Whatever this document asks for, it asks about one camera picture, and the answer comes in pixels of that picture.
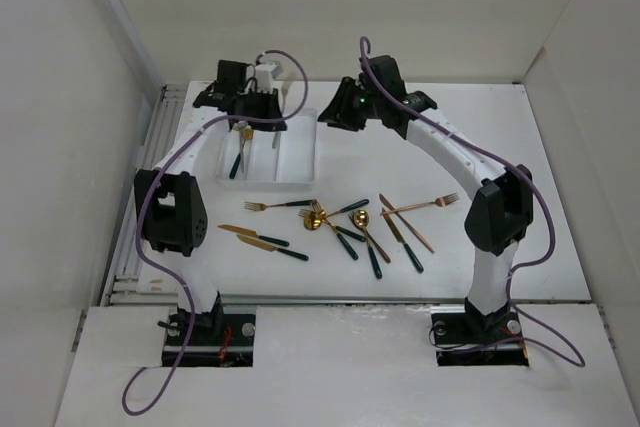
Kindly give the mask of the gold spoon green handle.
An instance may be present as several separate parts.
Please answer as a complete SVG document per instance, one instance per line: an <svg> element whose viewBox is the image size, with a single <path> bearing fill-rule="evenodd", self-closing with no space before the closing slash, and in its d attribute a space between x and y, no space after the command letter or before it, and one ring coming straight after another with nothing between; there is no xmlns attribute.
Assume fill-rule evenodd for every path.
<svg viewBox="0 0 640 427"><path fill-rule="evenodd" d="M360 209L352 213L350 218L354 226L363 233L374 276L377 280L381 280L383 278L383 273L374 251L371 236L368 232L369 215L365 210Z"/></svg>
<svg viewBox="0 0 640 427"><path fill-rule="evenodd" d="M239 132L239 152L234 160L232 168L229 172L229 178L235 179L239 171L244 171L245 168L245 160L244 160L244 150L246 144L253 138L253 131L249 128L244 129Z"/></svg>

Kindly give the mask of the rose gold knife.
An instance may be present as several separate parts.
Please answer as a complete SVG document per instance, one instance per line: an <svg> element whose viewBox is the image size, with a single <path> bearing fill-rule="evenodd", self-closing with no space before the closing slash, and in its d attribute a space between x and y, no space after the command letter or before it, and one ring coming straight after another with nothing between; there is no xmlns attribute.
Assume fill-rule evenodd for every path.
<svg viewBox="0 0 640 427"><path fill-rule="evenodd" d="M419 240L431 254L434 254L435 249L426 240L426 238L411 223L409 223L400 213L395 213L395 214L392 213L392 210L394 209L394 207L391 205L391 203L382 193L379 193L378 196L383 206L387 208L387 210L384 213L382 213L382 216L385 219L391 219L393 215L397 216L398 219L405 225L405 227L413 234L413 236L417 240Z"/></svg>

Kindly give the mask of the silver spoon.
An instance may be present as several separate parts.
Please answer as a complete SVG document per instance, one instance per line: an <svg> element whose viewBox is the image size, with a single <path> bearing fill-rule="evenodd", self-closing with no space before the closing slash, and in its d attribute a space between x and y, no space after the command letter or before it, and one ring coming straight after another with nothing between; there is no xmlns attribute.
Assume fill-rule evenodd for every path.
<svg viewBox="0 0 640 427"><path fill-rule="evenodd" d="M252 139L253 131L247 123L242 123L238 128L239 132L239 153L236 157L236 161L234 163L233 173L236 174L238 170L244 171L245 168L245 147L246 144Z"/></svg>

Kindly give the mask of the silver fork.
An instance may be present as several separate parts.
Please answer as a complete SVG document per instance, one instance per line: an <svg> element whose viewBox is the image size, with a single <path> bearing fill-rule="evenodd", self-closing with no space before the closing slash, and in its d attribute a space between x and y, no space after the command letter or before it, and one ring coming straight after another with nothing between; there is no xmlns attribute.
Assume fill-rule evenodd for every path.
<svg viewBox="0 0 640 427"><path fill-rule="evenodd" d="M278 101L279 101L279 110L281 115L285 114L287 96L289 94L289 91L291 89L293 82L294 82L294 78L292 76L287 76L284 80L280 82L280 85L278 87L279 89ZM271 143L271 148L273 150L277 150L279 148L281 134L282 134L281 131L277 131L274 133L274 136L272 138L272 143Z"/></svg>

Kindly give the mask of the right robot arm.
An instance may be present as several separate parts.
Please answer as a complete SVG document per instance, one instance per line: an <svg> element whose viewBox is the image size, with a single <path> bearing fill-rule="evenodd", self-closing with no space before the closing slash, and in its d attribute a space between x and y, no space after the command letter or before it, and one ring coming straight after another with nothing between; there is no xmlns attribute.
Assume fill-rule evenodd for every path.
<svg viewBox="0 0 640 427"><path fill-rule="evenodd" d="M533 220L530 172L509 170L481 153L421 91L410 93L389 55L360 60L357 78L345 77L320 122L360 131L379 120L429 154L471 200L464 230L475 247L474 271L465 299L463 328L477 341L495 334L509 307L506 282L519 242Z"/></svg>

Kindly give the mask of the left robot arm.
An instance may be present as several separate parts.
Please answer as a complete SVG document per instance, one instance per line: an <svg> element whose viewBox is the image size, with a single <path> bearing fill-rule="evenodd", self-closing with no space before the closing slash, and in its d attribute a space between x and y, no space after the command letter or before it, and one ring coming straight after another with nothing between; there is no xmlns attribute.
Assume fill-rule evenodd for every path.
<svg viewBox="0 0 640 427"><path fill-rule="evenodd" d="M208 214L198 172L208 169L233 130L272 133L287 129L288 118L282 113L281 94L275 86L281 71L277 62L220 61L217 78L196 97L190 121L172 149L153 168L138 170L134 178L137 253L185 290L179 307L194 313L189 331L201 343L213 343L223 334L224 320L212 311L218 289L210 281L162 266L144 253L142 244L184 257L203 244Z"/></svg>

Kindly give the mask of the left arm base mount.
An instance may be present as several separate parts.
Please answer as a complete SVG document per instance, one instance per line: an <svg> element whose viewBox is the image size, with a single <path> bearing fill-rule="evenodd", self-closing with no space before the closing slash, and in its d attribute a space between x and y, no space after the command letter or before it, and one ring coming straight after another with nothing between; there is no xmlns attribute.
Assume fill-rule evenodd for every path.
<svg viewBox="0 0 640 427"><path fill-rule="evenodd" d="M171 367L186 338L189 313L172 312L157 325L165 330L161 353L163 367ZM179 367L244 368L253 366L256 314L228 312L221 306L199 314Z"/></svg>

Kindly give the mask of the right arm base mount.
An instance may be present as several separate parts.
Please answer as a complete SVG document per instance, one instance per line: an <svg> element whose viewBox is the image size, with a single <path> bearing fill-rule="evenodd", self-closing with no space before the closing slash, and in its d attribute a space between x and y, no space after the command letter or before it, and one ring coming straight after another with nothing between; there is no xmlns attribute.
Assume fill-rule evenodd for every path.
<svg viewBox="0 0 640 427"><path fill-rule="evenodd" d="M439 367L529 366L514 312L488 331L474 331L464 312L435 312L431 321L429 340Z"/></svg>

